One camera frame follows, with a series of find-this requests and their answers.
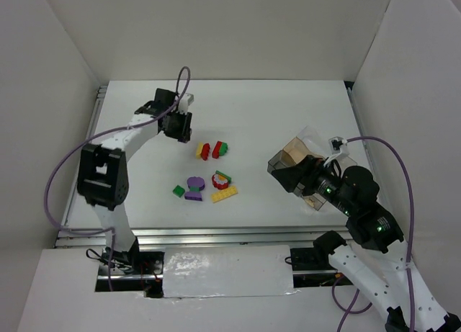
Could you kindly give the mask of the purple round lego piece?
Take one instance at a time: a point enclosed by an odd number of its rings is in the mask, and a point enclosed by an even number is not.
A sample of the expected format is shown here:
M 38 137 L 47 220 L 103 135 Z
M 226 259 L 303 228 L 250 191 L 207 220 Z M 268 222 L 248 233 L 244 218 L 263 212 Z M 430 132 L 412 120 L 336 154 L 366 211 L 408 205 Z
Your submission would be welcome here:
M 200 192 L 205 188 L 205 180 L 200 176 L 191 176 L 187 179 L 190 191 Z

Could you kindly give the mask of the purple arch lego piece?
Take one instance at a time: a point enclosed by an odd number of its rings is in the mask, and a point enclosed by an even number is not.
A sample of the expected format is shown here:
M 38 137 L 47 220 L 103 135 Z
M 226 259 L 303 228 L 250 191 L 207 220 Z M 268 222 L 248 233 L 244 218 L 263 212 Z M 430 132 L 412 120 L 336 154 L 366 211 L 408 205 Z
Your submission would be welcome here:
M 184 193 L 184 198 L 191 201 L 202 201 L 202 193 L 199 189 L 192 187 L 189 191 Z

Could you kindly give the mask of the small green lego piece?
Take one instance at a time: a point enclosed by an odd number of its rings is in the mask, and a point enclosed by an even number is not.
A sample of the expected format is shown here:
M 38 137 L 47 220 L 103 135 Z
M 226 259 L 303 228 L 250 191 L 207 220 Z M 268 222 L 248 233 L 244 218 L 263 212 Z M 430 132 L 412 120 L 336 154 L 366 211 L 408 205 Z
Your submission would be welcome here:
M 227 180 L 228 180 L 228 183 L 231 183 L 231 182 L 232 182 L 232 178 L 231 178 L 229 175 L 224 174 L 222 171 L 216 170 L 216 171 L 215 171 L 215 174 L 218 174 L 218 175 L 224 177 L 225 179 L 227 179 Z

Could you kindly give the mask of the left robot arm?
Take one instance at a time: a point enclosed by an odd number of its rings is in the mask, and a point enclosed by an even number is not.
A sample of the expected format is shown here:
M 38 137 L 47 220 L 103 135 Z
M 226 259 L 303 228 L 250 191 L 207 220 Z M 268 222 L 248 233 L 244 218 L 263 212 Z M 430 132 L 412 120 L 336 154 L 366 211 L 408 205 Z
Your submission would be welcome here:
M 160 133 L 180 143 L 192 134 L 194 96 L 157 89 L 154 98 L 135 110 L 129 123 L 100 144 L 80 152 L 77 192 L 105 230 L 106 251 L 120 264 L 137 269 L 142 262 L 138 238 L 129 225 L 125 200 L 129 192 L 128 161 Z

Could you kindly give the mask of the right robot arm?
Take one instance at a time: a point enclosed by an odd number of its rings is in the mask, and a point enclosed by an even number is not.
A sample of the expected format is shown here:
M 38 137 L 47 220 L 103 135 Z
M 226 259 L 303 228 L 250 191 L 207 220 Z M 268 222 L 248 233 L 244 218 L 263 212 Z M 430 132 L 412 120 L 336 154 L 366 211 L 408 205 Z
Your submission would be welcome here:
M 370 301 L 385 321 L 386 331 L 458 331 L 460 319 L 434 298 L 413 261 L 396 219 L 377 202 L 379 186 L 362 166 L 342 170 L 338 161 L 307 155 L 299 163 L 278 157 L 267 171 L 289 193 L 317 194 L 346 216 L 353 241 L 378 264 L 378 276 L 334 231 L 314 241 L 320 257 Z

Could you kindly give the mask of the yellow small lego brick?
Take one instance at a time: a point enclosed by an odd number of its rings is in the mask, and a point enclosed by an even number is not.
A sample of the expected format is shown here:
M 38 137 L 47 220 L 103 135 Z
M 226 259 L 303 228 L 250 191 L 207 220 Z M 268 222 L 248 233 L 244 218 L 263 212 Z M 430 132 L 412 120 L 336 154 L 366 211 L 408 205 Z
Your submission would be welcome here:
M 195 152 L 196 158 L 200 158 L 200 157 L 201 157 L 201 153 L 202 153 L 203 146 L 204 146 L 204 143 L 201 143 L 201 142 L 198 143 L 197 149 L 196 149 L 196 152 Z

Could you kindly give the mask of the red studded lego brick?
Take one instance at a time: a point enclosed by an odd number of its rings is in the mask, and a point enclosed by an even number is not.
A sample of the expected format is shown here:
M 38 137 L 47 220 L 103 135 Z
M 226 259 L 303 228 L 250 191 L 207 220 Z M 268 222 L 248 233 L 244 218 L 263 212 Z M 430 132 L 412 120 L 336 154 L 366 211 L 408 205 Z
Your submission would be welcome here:
M 210 155 L 210 144 L 209 143 L 205 143 L 203 146 L 202 146 L 202 150 L 200 152 L 200 158 L 203 160 L 203 161 L 206 161 L 208 159 Z

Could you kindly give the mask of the clear compartment container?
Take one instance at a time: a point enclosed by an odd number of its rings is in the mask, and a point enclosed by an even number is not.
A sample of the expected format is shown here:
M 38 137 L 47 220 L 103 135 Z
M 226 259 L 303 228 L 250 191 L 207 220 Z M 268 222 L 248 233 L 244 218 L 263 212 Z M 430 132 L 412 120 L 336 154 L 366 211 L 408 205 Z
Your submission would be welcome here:
M 340 178 L 345 169 L 356 164 L 348 150 L 334 150 L 329 141 L 307 126 L 268 161 L 267 172 L 286 192 L 302 198 L 309 207 L 319 211 L 326 199 L 311 187 L 315 175 L 325 173 Z

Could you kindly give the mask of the red green lego block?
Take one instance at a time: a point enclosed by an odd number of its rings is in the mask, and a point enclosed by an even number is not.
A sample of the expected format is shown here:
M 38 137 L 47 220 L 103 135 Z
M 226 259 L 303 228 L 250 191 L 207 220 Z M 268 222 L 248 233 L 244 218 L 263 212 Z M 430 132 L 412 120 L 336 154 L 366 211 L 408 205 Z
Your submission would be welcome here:
M 222 141 L 218 141 L 215 144 L 215 147 L 213 148 L 212 157 L 217 159 L 221 156 L 224 156 L 227 152 L 228 152 L 228 144 Z

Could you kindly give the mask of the green square lego brick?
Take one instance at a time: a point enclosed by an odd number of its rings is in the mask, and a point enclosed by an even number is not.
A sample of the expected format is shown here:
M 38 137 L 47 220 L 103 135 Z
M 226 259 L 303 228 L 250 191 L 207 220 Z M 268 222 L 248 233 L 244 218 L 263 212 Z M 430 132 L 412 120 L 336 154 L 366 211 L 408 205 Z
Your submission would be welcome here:
M 177 197 L 182 197 L 185 194 L 185 188 L 180 185 L 176 185 L 172 190 L 172 193 Z

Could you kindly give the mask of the red flower lego piece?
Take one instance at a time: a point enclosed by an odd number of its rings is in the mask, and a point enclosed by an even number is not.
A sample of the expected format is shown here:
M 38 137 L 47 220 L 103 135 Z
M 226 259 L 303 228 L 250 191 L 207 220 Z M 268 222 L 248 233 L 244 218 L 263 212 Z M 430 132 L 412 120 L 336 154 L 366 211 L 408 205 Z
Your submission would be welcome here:
M 212 175 L 211 181 L 212 185 L 218 190 L 227 189 L 230 185 L 227 179 L 215 173 Z

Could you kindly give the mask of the yellow long lego plate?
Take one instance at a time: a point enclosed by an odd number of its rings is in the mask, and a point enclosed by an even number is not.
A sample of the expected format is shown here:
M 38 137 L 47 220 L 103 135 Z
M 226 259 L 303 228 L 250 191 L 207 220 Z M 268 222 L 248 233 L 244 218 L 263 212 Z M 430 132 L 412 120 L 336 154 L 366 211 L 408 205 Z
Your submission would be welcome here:
M 228 188 L 219 190 L 213 194 L 210 195 L 212 203 L 220 202 L 223 201 L 224 199 L 227 199 L 229 197 L 232 197 L 234 195 L 238 194 L 238 190 L 235 186 L 230 186 Z

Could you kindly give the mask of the foil covered panel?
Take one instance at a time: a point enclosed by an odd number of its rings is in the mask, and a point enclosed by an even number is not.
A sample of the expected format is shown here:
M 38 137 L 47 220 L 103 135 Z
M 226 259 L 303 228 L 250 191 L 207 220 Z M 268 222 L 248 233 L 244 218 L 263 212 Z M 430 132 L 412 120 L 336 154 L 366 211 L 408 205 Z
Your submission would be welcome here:
M 288 246 L 168 248 L 167 298 L 266 297 L 295 292 Z

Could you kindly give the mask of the aluminium frame rail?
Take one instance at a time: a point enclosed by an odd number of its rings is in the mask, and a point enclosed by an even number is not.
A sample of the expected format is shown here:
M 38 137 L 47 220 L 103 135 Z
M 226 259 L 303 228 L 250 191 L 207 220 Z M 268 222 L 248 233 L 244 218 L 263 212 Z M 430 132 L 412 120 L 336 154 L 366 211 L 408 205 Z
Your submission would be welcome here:
M 157 228 L 136 229 L 140 248 L 143 250 L 172 247 L 199 246 L 245 246 L 256 244 L 285 244 L 289 246 L 306 246 L 324 233 L 333 230 L 343 239 L 352 237 L 341 226 L 307 226 L 307 227 L 248 227 L 248 228 Z

